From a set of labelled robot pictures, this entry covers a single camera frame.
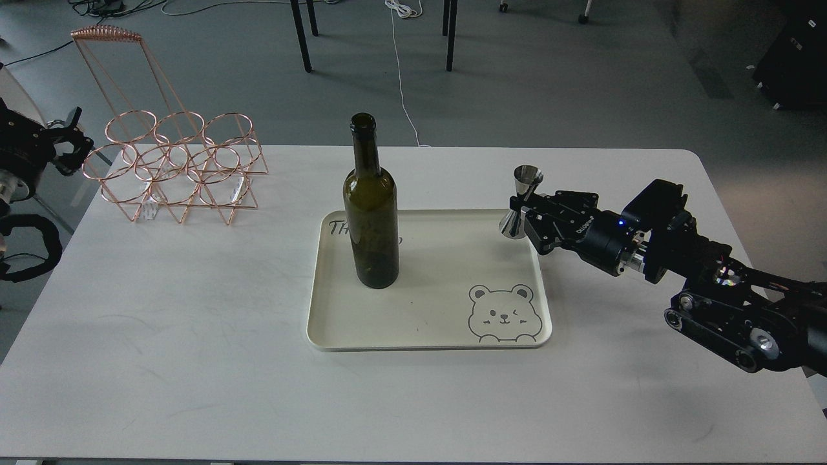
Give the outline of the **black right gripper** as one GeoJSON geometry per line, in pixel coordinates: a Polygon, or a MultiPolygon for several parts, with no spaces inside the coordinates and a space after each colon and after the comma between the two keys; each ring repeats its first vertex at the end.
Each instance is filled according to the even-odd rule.
{"type": "Polygon", "coordinates": [[[525,209],[525,234],[538,255],[574,251],[583,262],[619,276],[637,231],[616,212],[597,209],[597,201],[597,194],[575,191],[515,194],[509,209],[525,209]]]}

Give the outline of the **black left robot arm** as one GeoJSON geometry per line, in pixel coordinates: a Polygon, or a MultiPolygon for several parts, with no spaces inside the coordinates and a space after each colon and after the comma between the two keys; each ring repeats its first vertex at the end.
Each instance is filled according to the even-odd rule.
{"type": "Polygon", "coordinates": [[[67,120],[43,126],[1,100],[1,215],[11,204],[33,197],[47,165],[62,176],[73,176],[83,165],[94,141],[79,128],[82,108],[74,108],[67,120]]]}

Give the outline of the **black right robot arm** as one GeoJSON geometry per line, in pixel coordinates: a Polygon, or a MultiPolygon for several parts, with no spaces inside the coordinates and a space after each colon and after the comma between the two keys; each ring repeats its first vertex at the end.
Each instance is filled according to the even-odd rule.
{"type": "Polygon", "coordinates": [[[595,193],[537,194],[543,175],[530,165],[514,177],[502,235],[526,236],[539,255],[573,251],[611,276],[633,269],[655,284],[674,272],[686,281],[664,313],[671,329],[747,373],[808,367],[825,374],[825,283],[733,258],[732,247],[697,231],[678,183],[653,180],[617,214],[600,210],[595,193]]]}

